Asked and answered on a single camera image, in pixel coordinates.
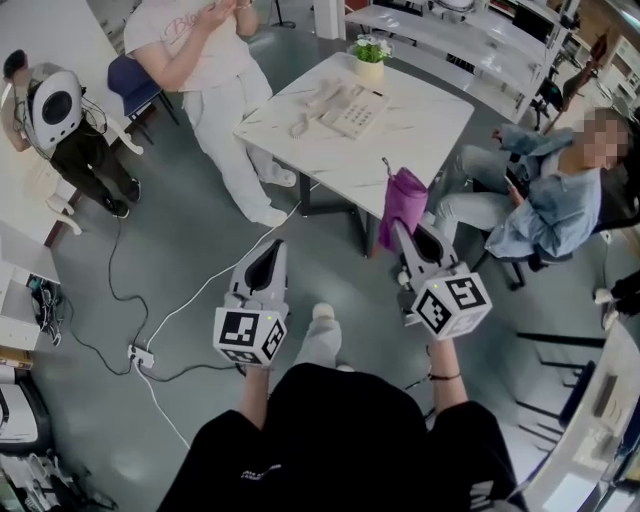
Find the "white desk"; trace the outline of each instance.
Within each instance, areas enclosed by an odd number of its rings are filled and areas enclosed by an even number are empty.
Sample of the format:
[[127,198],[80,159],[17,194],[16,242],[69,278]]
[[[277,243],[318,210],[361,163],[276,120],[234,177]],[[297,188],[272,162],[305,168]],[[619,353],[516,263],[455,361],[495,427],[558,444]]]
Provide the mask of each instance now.
[[598,445],[595,439],[607,431],[602,420],[593,415],[607,375],[617,375],[616,385],[622,386],[624,390],[624,393],[617,395],[621,400],[623,415],[618,422],[616,433],[621,435],[640,396],[640,352],[635,341],[620,323],[614,325],[607,338],[600,360],[573,419],[549,458],[524,491],[530,510],[547,510],[545,504],[556,492],[564,494],[565,499],[575,499],[566,510],[578,510],[585,496],[579,495],[571,485],[565,492],[561,487],[564,478],[570,474],[592,484],[593,488],[613,462],[613,455],[610,460],[605,461],[594,460],[592,457]]
[[358,82],[352,71],[354,59],[334,54],[276,94],[235,131],[300,171],[303,215],[310,177],[381,218],[387,188],[382,158],[389,160],[394,172],[407,167],[429,186],[473,113],[466,101],[387,66],[377,88],[391,97],[391,103],[358,141],[315,121],[301,138],[292,138],[289,129],[301,119],[302,100],[313,96],[323,79]]

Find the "electrical outlet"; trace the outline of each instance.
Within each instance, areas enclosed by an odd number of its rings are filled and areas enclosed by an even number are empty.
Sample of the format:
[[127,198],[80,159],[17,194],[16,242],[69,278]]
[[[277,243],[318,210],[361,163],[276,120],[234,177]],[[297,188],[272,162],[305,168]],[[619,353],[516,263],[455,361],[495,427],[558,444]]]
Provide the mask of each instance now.
[[147,352],[139,347],[134,347],[133,345],[129,345],[129,348],[127,349],[127,357],[129,359],[133,357],[133,364],[139,363],[140,366],[148,368],[149,370],[153,368],[153,363],[155,361],[151,352]]

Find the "person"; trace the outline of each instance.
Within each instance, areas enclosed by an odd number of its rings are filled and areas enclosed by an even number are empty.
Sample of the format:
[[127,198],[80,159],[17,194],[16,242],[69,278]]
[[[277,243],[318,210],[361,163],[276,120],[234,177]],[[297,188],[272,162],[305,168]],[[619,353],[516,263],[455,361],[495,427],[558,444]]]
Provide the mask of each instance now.
[[238,410],[200,429],[161,512],[210,506],[214,485],[244,508],[388,498],[447,512],[526,510],[496,418],[467,397],[453,340],[428,346],[437,414],[428,432],[405,392],[337,370],[333,308],[318,304],[312,316],[271,397],[269,370],[248,367]]
[[[434,226],[452,243],[458,222],[491,232],[485,248],[499,258],[527,256],[536,247],[555,257],[567,254],[591,235],[600,212],[600,169],[626,157],[629,134],[626,119],[608,108],[589,113],[580,130],[548,136],[505,124],[493,138],[521,155],[519,162],[507,166],[499,155],[464,146],[442,178]],[[451,193],[467,180],[488,191]]]
[[296,175],[233,134],[272,96],[241,36],[259,24],[253,0],[143,0],[125,28],[128,54],[167,91],[184,93],[196,139],[222,173],[231,197],[252,222],[281,225],[260,181],[293,187]]
[[608,331],[620,314],[634,316],[640,313],[640,271],[616,281],[611,290],[598,288],[593,293],[596,304],[605,304],[602,328]]
[[33,86],[61,70],[60,66],[49,62],[30,68],[23,50],[16,50],[9,55],[4,62],[3,75],[4,80],[11,84],[12,91],[2,105],[2,127],[16,151],[23,152],[34,147],[40,156],[49,160],[62,179],[96,201],[114,217],[127,218],[127,204],[115,199],[96,173],[112,179],[120,193],[131,203],[140,201],[140,181],[132,178],[122,167],[107,141],[89,124],[84,115],[78,128],[56,146],[43,150],[37,145],[30,116],[26,112],[27,94]]

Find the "black shirt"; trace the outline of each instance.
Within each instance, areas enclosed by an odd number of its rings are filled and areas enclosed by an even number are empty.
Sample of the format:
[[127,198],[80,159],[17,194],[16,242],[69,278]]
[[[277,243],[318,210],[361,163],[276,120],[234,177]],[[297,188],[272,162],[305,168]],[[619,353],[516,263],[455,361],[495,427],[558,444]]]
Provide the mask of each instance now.
[[[427,432],[413,399],[382,379],[303,364],[276,386],[262,431],[235,411],[200,430],[159,510],[208,510],[225,496],[241,508],[393,500],[475,512],[515,487],[498,423],[479,404],[447,409]],[[525,509],[519,495],[511,503]]]

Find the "table leg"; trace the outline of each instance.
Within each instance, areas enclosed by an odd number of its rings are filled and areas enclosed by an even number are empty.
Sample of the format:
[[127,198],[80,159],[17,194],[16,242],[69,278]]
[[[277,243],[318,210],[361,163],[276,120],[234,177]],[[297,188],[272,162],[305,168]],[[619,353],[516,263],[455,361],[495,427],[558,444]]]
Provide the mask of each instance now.
[[365,221],[360,218],[358,207],[352,203],[335,203],[315,206],[311,204],[311,178],[300,173],[300,214],[307,218],[309,215],[326,215],[329,213],[348,213],[353,219],[358,238],[362,244],[365,258],[370,258],[376,239],[375,217],[365,212]]

